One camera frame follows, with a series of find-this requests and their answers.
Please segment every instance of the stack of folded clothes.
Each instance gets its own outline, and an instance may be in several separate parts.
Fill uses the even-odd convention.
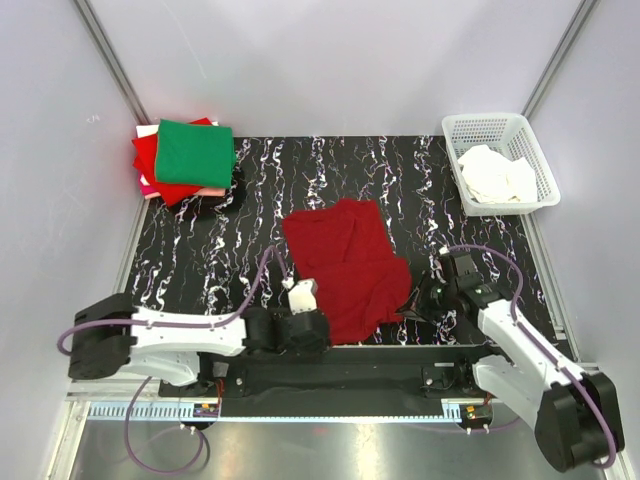
[[[145,198],[172,206],[192,195],[223,197],[236,163],[233,133],[208,118],[189,124],[161,120],[137,127],[138,186]]]

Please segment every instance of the black marble surface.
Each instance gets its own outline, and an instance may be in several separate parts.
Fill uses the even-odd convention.
[[[396,254],[409,261],[414,284],[424,271],[437,269],[434,259],[442,245],[477,243],[506,252],[525,274],[520,308],[555,343],[519,218],[464,215],[443,137],[239,138],[236,152],[244,181],[236,183],[222,210],[200,197],[171,211],[151,201],[128,284],[135,304],[180,313],[235,310],[269,244],[278,245],[293,268],[282,218],[294,210],[331,206],[340,198],[373,199]],[[486,280],[515,288],[515,272],[500,259],[473,256]],[[272,264],[255,304],[286,306],[280,280]],[[414,321],[384,325],[364,343],[482,341],[466,319],[450,312],[437,326]]]

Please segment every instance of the red cloth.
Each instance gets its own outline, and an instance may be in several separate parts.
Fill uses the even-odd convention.
[[[318,307],[329,319],[331,342],[368,338],[409,297],[407,262],[393,254],[378,206],[340,200],[325,210],[294,212],[282,222],[302,278],[318,284]]]
[[[201,118],[191,122],[194,125],[211,125],[208,118]],[[170,207],[182,201],[182,199],[195,195],[202,188],[195,185],[178,185],[160,183],[156,181],[156,154],[158,153],[158,135],[153,134],[146,137],[134,138],[131,140],[138,151],[138,156],[133,162],[133,166],[144,175],[149,185],[156,189],[162,199]]]

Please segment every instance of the robotic arm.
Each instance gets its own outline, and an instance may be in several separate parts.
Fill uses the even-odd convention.
[[[610,442],[614,451],[624,449],[613,382],[602,372],[588,375],[562,355],[512,306],[507,291],[483,283],[469,253],[444,248],[440,264],[445,284],[423,281],[418,309],[456,310],[500,347],[504,355],[486,356],[472,365],[473,381],[529,425],[547,461],[566,471],[610,455]],[[583,389],[604,417],[610,436],[589,408]]]
[[[500,347],[495,354],[469,357],[458,383],[490,393],[511,408],[535,432],[543,455],[559,471],[606,457],[610,444],[621,451],[624,435],[611,380],[600,372],[587,375],[517,309],[514,321],[509,292],[495,283],[483,283],[469,253],[441,253],[445,283],[423,280],[416,309],[419,313],[456,310]],[[286,281],[285,286],[289,289],[292,283]],[[128,295],[114,295],[76,315],[69,376],[93,380],[118,371],[133,372],[182,387],[204,373],[202,352],[229,364],[271,362],[286,368],[292,363],[322,363],[332,353],[347,352],[327,351],[329,325],[317,308],[315,291],[313,280],[303,280],[288,290],[289,313],[274,317],[264,309],[248,309],[242,318],[222,327],[215,324],[229,315],[158,312],[133,307]],[[114,320],[119,322],[116,325],[78,328],[104,319],[122,320]],[[194,324],[203,328],[193,328]],[[365,355],[365,363],[384,364],[383,356],[375,355],[379,349],[367,350],[371,352]],[[579,379],[581,389],[604,417],[609,436],[567,374]],[[428,386],[419,388],[428,395]]]

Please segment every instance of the metal frame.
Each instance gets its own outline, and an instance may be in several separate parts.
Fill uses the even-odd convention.
[[[140,99],[126,75],[126,72],[122,67],[111,43],[109,42],[91,2],[89,0],[71,1],[76,6],[82,22],[85,24],[89,35],[95,42],[99,54],[105,61],[105,64],[122,93],[125,102],[130,108],[133,117],[136,119],[138,124],[149,124],[149,116],[140,102]],[[527,100],[522,111],[522,114],[525,117],[531,117],[539,107],[541,100],[549,90],[559,68],[566,59],[571,47],[576,42],[580,32],[584,28],[588,18],[591,16],[598,3],[599,0],[581,1],[557,48],[533,89],[531,96]],[[129,238],[127,251],[123,257],[118,278],[116,279],[114,292],[120,292],[126,288],[129,271],[131,269],[148,205],[148,201],[142,201],[138,208],[135,223]],[[579,349],[575,343],[571,325],[568,320],[569,316],[567,315],[567,310],[560,294],[536,217],[534,215],[526,215],[522,217],[522,221],[535,266],[540,277],[540,282],[545,293],[552,321],[556,326],[556,333],[560,338],[563,334],[566,334],[576,360],[580,361]],[[345,354],[346,356],[349,356],[346,351],[341,352],[338,356]],[[67,480],[69,478],[75,461],[75,456],[80,445],[84,425],[88,417],[90,401],[99,397],[108,398],[109,400],[126,400],[131,398],[131,395],[135,390],[137,390],[140,381],[141,378],[137,375],[123,374],[118,375],[116,378],[109,379],[106,382],[107,385],[105,385],[105,381],[102,381],[100,384],[95,382],[72,383],[69,389],[68,402],[65,403],[62,428],[58,435],[54,455],[47,471],[46,478],[51,480]],[[157,400],[159,385],[160,382],[158,381],[151,382],[141,395],[141,398],[144,399],[142,401],[148,402]],[[618,455],[618,461],[614,467],[605,471],[604,476],[607,480],[635,480],[635,474],[631,468],[626,452],[622,452]]]

